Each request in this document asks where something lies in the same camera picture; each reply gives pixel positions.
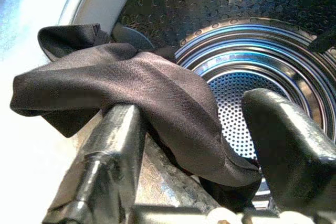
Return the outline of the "black drum paddle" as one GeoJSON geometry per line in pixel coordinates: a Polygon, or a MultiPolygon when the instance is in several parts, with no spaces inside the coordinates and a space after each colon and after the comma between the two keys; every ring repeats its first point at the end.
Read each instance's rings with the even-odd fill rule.
{"type": "Polygon", "coordinates": [[[326,30],[319,35],[308,46],[311,52],[323,53],[328,49],[336,46],[336,26],[326,30]]]}

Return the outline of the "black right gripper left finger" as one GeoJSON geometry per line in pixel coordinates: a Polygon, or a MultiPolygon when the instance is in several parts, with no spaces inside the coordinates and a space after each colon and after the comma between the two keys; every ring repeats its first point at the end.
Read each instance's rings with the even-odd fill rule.
{"type": "Polygon", "coordinates": [[[66,172],[42,224],[123,224],[137,194],[146,121],[135,105],[114,106],[66,172]]]}

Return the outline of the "black garment with red trim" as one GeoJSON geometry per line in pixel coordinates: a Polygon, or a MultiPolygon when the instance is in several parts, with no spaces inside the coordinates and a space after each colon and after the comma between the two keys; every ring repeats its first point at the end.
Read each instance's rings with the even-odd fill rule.
{"type": "Polygon", "coordinates": [[[177,65],[172,48],[111,42],[99,24],[45,27],[38,42],[51,62],[14,78],[15,113],[41,116],[71,137],[99,111],[136,105],[171,163],[196,175],[221,206],[253,206],[258,165],[232,150],[208,84],[177,65]]]}

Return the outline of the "white front-load washing machine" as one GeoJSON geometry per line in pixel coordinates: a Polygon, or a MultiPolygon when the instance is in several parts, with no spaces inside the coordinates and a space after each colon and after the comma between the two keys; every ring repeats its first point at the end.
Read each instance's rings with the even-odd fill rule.
{"type": "Polygon", "coordinates": [[[38,30],[56,23],[121,23],[155,46],[179,43],[216,22],[278,20],[312,36],[336,26],[336,0],[0,0],[0,224],[40,224],[89,128],[61,136],[44,119],[14,113],[15,75],[46,63],[38,30]]]}

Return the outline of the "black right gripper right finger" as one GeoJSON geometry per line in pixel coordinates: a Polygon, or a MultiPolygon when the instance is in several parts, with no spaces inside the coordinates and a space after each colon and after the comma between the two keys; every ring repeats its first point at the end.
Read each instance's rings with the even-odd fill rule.
{"type": "Polygon", "coordinates": [[[336,212],[336,145],[305,111],[267,89],[243,95],[257,159],[282,211],[336,212]]]}

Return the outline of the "perforated steel washer drum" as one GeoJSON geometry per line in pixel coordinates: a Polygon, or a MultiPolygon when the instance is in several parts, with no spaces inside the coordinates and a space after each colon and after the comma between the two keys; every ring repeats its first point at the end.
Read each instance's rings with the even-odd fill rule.
{"type": "MultiPolygon", "coordinates": [[[[185,37],[176,47],[176,61],[208,83],[231,148],[260,165],[243,115],[243,95],[250,90],[267,89],[299,105],[336,144],[336,46],[311,52],[308,46],[319,35],[281,20],[275,26],[264,18],[225,20],[185,37]]],[[[115,24],[112,36],[142,49],[165,47],[121,23],[115,24]]],[[[263,175],[253,202],[263,208],[271,201],[275,200],[263,175]]]]}

